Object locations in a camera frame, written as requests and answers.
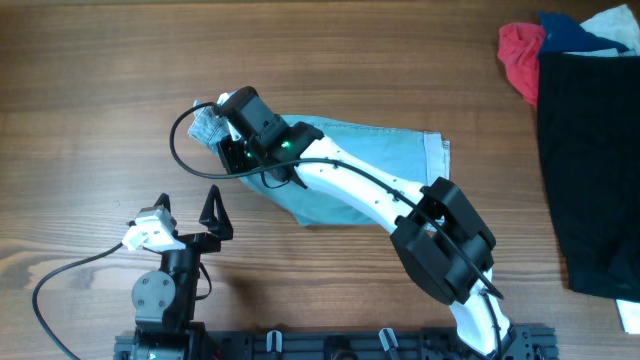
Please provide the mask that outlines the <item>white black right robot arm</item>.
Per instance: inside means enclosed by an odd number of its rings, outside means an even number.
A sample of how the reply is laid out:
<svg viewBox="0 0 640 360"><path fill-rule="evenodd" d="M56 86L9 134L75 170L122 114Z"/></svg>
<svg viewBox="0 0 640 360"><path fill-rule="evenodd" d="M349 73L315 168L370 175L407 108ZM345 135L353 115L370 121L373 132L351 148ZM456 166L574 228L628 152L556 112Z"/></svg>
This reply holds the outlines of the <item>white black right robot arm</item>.
<svg viewBox="0 0 640 360"><path fill-rule="evenodd" d="M449 307L466 346L487 359L505 353L511 323L491 282L496 240L453 182L423 185L381 171L308 123L288 125L251 86L222 94L216 113L231 133L219 146L228 173L264 170L366 215L389 233L410 279Z"/></svg>

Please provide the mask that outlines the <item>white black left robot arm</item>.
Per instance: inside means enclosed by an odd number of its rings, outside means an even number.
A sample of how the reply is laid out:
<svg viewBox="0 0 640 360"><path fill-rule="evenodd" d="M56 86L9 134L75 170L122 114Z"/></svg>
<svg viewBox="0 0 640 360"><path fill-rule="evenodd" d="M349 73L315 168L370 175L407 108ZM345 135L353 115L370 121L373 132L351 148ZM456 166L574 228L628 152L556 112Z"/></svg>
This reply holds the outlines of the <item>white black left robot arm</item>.
<svg viewBox="0 0 640 360"><path fill-rule="evenodd" d="M165 193L130 222L122 244L130 251L142 248L159 254L160 266L142 275L133 286L136 328L129 345L122 343L114 349L116 359L221 357L205 325L193 320L196 302L205 298L197 293L198 280L208 276L201 256L220 251L221 243L233 238L233 227L215 185L207 194L199 223L206 228L204 232L181 235Z"/></svg>

